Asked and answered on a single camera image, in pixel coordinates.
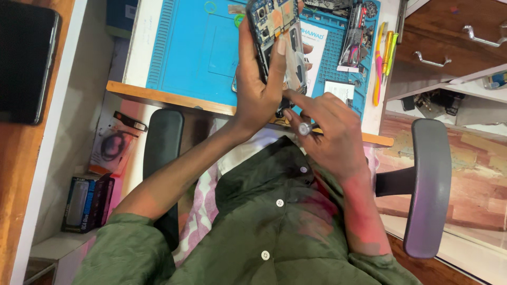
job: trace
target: blue silicone repair mat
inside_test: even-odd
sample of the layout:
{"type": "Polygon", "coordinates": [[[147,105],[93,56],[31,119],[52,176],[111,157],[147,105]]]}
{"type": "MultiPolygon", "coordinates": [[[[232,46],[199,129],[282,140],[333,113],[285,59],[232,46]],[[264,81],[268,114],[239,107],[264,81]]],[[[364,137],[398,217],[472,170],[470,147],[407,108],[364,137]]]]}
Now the blue silicone repair mat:
{"type": "MultiPolygon", "coordinates": [[[[231,84],[238,64],[238,29],[228,5],[246,2],[164,0],[146,87],[235,106],[231,84]]],[[[380,2],[373,2],[380,11],[380,2]]],[[[360,63],[363,74],[336,71],[347,19],[306,8],[300,18],[329,31],[313,97],[323,94],[326,79],[355,83],[352,108],[363,119],[378,13],[365,23],[366,28],[372,27],[373,36],[372,48],[360,63]]]]}

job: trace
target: fingernail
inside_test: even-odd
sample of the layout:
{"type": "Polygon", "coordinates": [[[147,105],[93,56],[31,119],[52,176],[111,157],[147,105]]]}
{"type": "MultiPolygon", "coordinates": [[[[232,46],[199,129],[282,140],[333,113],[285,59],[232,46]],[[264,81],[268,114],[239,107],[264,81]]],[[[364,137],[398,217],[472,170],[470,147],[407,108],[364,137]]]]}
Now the fingernail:
{"type": "Polygon", "coordinates": [[[286,42],[284,38],[278,38],[277,40],[277,46],[276,51],[278,51],[279,54],[285,55],[285,49],[286,49],[286,42]]]}
{"type": "Polygon", "coordinates": [[[283,110],[282,113],[287,118],[287,120],[292,120],[292,115],[287,109],[283,110]]]}

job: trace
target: hand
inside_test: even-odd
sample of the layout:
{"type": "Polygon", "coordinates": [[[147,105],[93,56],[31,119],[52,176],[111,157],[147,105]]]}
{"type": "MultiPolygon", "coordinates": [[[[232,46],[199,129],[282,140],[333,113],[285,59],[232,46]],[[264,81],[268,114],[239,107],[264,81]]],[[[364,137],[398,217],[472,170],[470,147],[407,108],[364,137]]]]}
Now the hand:
{"type": "MultiPolygon", "coordinates": [[[[299,1],[299,12],[303,2],[299,1]]],[[[242,140],[248,140],[273,118],[282,101],[283,79],[286,70],[287,41],[277,40],[271,52],[268,84],[264,84],[256,60],[257,51],[251,36],[248,21],[239,25],[239,64],[236,69],[237,109],[230,120],[232,129],[242,140]]],[[[304,45],[304,53],[313,47],[304,45]]]]}
{"type": "Polygon", "coordinates": [[[352,177],[370,179],[361,120],[354,111],[329,92],[315,99],[294,90],[286,90],[283,95],[303,110],[301,116],[290,109],[283,110],[283,114],[311,158],[331,172],[341,185],[352,177]],[[310,122],[311,118],[319,124],[323,135],[299,134],[299,124],[310,122]]]}

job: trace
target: phone camera module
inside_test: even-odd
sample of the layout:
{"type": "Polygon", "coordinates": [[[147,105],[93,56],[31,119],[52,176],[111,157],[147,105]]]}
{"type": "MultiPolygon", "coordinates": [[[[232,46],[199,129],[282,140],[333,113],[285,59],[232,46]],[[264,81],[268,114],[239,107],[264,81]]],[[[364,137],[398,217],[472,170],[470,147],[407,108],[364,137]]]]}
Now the phone camera module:
{"type": "Polygon", "coordinates": [[[266,9],[264,7],[257,10],[257,15],[259,16],[259,19],[262,19],[266,16],[266,9]]]}

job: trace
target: drawer handle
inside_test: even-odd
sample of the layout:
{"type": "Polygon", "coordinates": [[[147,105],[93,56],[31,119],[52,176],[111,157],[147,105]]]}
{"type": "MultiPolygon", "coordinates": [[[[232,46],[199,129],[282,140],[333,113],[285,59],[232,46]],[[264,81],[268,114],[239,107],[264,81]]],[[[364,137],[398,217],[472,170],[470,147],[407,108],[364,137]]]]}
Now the drawer handle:
{"type": "Polygon", "coordinates": [[[444,65],[446,65],[447,63],[452,62],[452,60],[447,59],[447,57],[445,57],[445,62],[443,64],[440,64],[440,63],[436,63],[436,62],[427,61],[427,60],[422,59],[422,55],[421,55],[420,51],[416,51],[416,52],[414,52],[414,54],[417,54],[417,56],[419,57],[419,61],[421,61],[422,63],[426,63],[426,64],[433,65],[433,66],[444,67],[444,65]]]}
{"type": "MultiPolygon", "coordinates": [[[[500,28],[502,29],[502,34],[504,34],[504,29],[507,29],[507,22],[505,22],[502,25],[500,25],[500,28]]],[[[498,40],[498,42],[496,42],[496,43],[476,38],[476,36],[474,34],[474,28],[472,28],[472,26],[465,26],[465,27],[463,27],[463,30],[468,30],[468,37],[472,41],[478,42],[478,43],[481,43],[481,44],[485,44],[485,45],[488,45],[488,46],[492,46],[492,47],[498,48],[503,42],[507,42],[507,37],[506,36],[502,36],[502,38],[500,40],[498,40]]]]}

